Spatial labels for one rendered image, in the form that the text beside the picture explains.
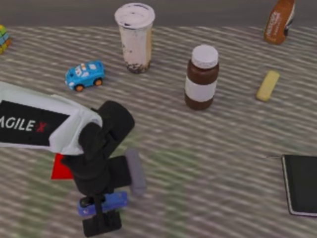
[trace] orange bottle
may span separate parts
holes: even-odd
[[[272,44],[282,44],[292,25],[295,0],[279,0],[271,11],[265,30],[264,39]]]

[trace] brown jar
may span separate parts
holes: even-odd
[[[213,102],[219,72],[218,51],[208,45],[194,48],[188,62],[185,102],[193,110],[204,110]]]

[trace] black notebook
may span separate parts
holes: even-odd
[[[317,217],[317,156],[283,155],[289,212]]]

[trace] plastic cup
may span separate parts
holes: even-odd
[[[132,73],[144,73],[151,64],[153,8],[143,3],[128,3],[114,14],[119,26],[123,59]]]

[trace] red letter x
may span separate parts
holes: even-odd
[[[36,132],[44,132],[44,127],[46,126],[45,122],[39,122],[39,127]]]

